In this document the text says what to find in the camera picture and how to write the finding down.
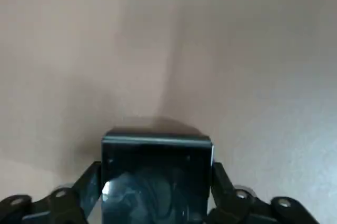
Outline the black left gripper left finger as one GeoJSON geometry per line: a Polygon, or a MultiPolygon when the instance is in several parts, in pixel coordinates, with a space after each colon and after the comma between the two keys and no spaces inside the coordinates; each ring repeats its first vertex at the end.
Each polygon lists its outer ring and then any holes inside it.
{"type": "Polygon", "coordinates": [[[34,201],[16,194],[1,200],[1,223],[88,223],[102,194],[100,161],[93,162],[70,186],[34,201]]]}

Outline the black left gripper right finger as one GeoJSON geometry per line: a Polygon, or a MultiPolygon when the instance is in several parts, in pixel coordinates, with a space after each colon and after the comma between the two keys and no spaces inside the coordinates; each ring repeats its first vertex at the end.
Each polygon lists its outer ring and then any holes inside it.
{"type": "Polygon", "coordinates": [[[293,198],[278,196],[266,203],[248,190],[236,189],[220,162],[212,166],[211,193],[215,208],[207,214],[208,223],[319,223],[293,198]]]}

